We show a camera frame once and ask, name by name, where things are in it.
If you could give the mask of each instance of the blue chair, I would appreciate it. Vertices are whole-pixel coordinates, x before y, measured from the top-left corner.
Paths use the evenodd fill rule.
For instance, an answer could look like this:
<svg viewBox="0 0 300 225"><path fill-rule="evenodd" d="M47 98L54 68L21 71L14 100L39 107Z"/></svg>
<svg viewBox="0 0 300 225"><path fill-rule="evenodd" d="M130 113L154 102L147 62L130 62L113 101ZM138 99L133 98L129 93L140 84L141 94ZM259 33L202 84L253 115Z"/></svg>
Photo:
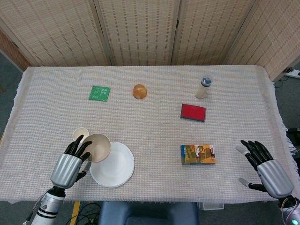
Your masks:
<svg viewBox="0 0 300 225"><path fill-rule="evenodd" d="M198 225L194 202L103 202L98 225Z"/></svg>

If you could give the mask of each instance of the robotic arm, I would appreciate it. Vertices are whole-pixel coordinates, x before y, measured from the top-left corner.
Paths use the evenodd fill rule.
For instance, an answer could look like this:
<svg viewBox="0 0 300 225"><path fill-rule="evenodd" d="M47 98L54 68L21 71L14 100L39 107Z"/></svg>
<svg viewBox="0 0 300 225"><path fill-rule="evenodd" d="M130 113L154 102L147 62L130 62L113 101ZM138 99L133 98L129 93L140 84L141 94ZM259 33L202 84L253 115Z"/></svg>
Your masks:
<svg viewBox="0 0 300 225"><path fill-rule="evenodd" d="M281 164L273 159L263 144L243 140L241 143L247 150L239 146L236 150L243 154L257 171L262 184L253 184L243 178L239 178L239 181L250 189L268 192L271 197L277 198L285 225L300 225L300 201L291 195L294 185Z"/></svg>
<svg viewBox="0 0 300 225"><path fill-rule="evenodd" d="M83 152L88 145L92 144L92 142L85 142L79 150L77 150L82 138L83 135L69 144L65 152L58 159L51 176L51 181L54 186L38 200L38 202L42 202L32 225L53 225L59 208L66 196L65 189L72 187L74 183L84 177L89 170L90 163L87 164L82 172L79 172L82 163L90 156L89 152L85 154L83 154ZM32 213L27 217L23 225L26 225L30 221L38 202L33 207Z"/></svg>

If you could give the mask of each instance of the power strip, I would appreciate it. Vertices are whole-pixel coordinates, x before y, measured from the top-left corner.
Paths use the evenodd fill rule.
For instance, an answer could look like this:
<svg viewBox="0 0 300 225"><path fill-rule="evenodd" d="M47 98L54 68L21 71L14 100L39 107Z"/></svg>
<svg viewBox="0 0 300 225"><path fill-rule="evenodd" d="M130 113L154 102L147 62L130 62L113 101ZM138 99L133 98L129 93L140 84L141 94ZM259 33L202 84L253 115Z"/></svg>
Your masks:
<svg viewBox="0 0 300 225"><path fill-rule="evenodd" d="M300 70L294 69L292 72L289 72L289 73L285 74L285 76L290 76L290 77L293 77L293 78L300 79Z"/></svg>

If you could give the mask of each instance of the bottle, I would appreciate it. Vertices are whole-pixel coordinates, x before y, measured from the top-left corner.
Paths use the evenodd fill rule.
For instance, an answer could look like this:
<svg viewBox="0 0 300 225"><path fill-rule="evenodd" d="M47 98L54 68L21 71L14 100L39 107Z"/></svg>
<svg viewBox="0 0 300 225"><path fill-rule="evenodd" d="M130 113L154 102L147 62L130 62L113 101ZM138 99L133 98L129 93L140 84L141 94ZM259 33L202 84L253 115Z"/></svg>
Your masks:
<svg viewBox="0 0 300 225"><path fill-rule="evenodd" d="M196 93L198 99L203 99L206 96L206 91L212 83L212 77L210 75L204 75L201 80L201 84Z"/></svg>

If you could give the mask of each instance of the table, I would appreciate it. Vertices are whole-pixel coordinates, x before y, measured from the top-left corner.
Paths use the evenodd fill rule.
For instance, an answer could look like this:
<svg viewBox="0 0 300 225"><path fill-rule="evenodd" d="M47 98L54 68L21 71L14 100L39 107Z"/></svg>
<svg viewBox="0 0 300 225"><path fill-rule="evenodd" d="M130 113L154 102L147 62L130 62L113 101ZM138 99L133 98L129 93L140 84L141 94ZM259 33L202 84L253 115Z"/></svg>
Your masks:
<svg viewBox="0 0 300 225"><path fill-rule="evenodd" d="M214 76L205 99L200 77ZM132 96L142 83L143 100ZM111 88L107 102L88 100L91 87ZM180 119L181 104L205 107L204 123ZM86 127L127 145L135 171L118 188L88 174L66 191L67 200L243 203L272 200L241 185L259 178L235 150L258 140L277 158L299 193L272 82L258 66L29 67L23 74L0 148L0 200L36 200L72 133ZM181 165L181 144L213 144L215 165Z"/></svg>

